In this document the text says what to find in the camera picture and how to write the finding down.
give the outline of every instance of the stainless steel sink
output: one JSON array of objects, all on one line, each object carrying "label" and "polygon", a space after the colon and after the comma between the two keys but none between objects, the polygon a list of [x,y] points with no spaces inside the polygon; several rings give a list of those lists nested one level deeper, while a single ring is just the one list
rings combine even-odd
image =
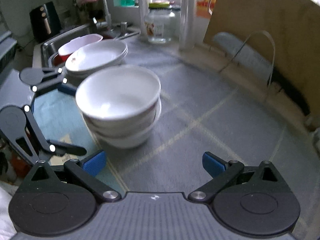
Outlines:
[{"label": "stainless steel sink", "polygon": [[113,30],[108,30],[108,31],[98,31],[97,27],[93,24],[81,25],[70,31],[59,34],[54,38],[43,43],[40,48],[41,64],[39,61],[36,60],[35,58],[36,53],[34,51],[34,58],[33,58],[32,65],[33,66],[36,65],[36,67],[51,67],[52,66],[51,62],[54,60],[54,57],[58,53],[58,49],[62,45],[68,43],[74,38],[91,34],[91,33],[98,33],[102,35],[104,39],[116,39],[116,38],[124,39],[132,35],[138,34],[139,32],[128,29],[126,33],[122,34],[120,31],[120,27],[114,27]]}]

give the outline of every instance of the gray tile countertop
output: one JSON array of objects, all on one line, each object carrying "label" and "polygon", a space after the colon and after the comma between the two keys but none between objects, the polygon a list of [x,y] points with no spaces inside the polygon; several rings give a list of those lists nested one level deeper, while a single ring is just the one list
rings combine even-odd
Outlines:
[{"label": "gray tile countertop", "polygon": [[271,160],[300,202],[293,234],[303,239],[320,201],[320,160],[307,138],[216,72],[184,63],[160,46],[126,42],[126,63],[159,76],[163,111],[142,146],[119,150],[101,142],[124,187],[188,194],[211,179],[202,168],[205,151],[245,165]]}]

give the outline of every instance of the stack of white bowls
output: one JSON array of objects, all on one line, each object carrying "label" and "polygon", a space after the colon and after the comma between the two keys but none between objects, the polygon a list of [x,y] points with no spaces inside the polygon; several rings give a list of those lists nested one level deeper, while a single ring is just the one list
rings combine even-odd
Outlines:
[{"label": "stack of white bowls", "polygon": [[121,40],[97,41],[81,47],[66,61],[70,76],[86,78],[103,68],[119,65],[128,54],[128,46]]},{"label": "stack of white bowls", "polygon": [[134,65],[100,70],[86,78],[76,103],[92,133],[118,148],[142,144],[160,118],[160,81]]}]

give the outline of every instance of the jar lid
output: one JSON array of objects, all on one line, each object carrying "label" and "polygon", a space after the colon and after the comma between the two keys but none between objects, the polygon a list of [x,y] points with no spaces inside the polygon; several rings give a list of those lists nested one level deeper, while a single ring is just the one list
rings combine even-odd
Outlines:
[{"label": "jar lid", "polygon": [[167,9],[170,6],[170,2],[166,0],[158,0],[149,3],[149,9]]}]

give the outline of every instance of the kitchen faucet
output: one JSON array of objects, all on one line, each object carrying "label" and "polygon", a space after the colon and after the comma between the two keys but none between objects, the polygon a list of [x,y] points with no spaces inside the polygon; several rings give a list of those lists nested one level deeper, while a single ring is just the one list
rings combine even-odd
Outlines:
[{"label": "kitchen faucet", "polygon": [[107,0],[102,0],[102,1],[103,1],[103,10],[104,10],[105,21],[98,22],[95,18],[93,18],[93,22],[95,23],[95,25],[97,26],[98,29],[101,29],[101,28],[107,26],[108,29],[111,30],[112,29],[111,14],[109,13]]}]

